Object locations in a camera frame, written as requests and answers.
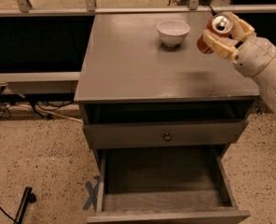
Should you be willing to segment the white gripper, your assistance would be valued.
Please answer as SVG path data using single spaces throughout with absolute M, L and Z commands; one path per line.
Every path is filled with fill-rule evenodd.
M 268 39 L 256 36 L 255 28 L 232 12 L 231 36 L 220 37 L 208 29 L 202 32 L 203 41 L 219 57 L 233 61 L 234 68 L 244 77 L 254 77 L 276 57 L 276 46 Z

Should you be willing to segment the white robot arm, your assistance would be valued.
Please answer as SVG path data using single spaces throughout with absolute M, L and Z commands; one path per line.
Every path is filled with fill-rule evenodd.
M 276 46 L 232 12 L 211 17 L 200 38 L 208 49 L 251 78 L 263 102 L 276 114 Z

